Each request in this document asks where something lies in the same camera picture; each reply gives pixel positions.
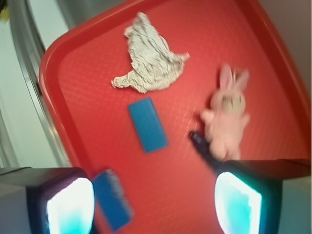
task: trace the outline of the blue sponge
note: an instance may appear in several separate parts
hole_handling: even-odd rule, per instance
[[[129,111],[146,153],[168,145],[167,137],[150,98],[129,105]]]
[[[93,181],[93,187],[97,201],[114,232],[131,221],[133,211],[112,170],[108,169],[98,175]]]

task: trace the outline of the stuffed bunny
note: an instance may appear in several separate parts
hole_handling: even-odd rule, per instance
[[[210,143],[210,153],[218,160],[240,159],[239,144],[250,115],[244,114],[246,101],[243,91],[247,86],[247,70],[232,74],[225,64],[220,72],[220,89],[211,99],[211,110],[205,109],[200,118],[205,123],[205,138]]]

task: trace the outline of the red tray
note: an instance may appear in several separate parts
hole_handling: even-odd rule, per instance
[[[139,94],[110,81],[131,70],[124,29],[138,11],[175,53],[189,52],[168,89]],[[189,132],[203,130],[200,111],[228,62],[248,68],[251,122],[242,159],[311,158],[311,103],[280,37],[256,0],[132,0],[59,38],[40,67],[40,86],[73,166],[90,178],[112,168],[133,221],[120,233],[220,233],[215,175]],[[169,146],[145,154],[127,106],[151,97]],[[110,232],[96,213],[101,233]]]

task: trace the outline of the crumpled cloth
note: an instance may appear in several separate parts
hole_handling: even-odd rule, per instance
[[[146,14],[139,12],[133,25],[126,28],[132,68],[128,74],[111,81],[114,88],[132,87],[144,94],[169,87],[183,73],[188,53],[175,55],[166,40],[151,25]]]

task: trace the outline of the metal surface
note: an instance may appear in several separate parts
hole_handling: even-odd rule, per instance
[[[0,110],[0,168],[19,166]]]
[[[70,29],[91,19],[125,0],[57,0]]]
[[[9,0],[8,6],[14,46],[28,91],[58,165],[68,167],[70,161],[39,90],[39,66],[45,51],[28,3],[26,0]]]

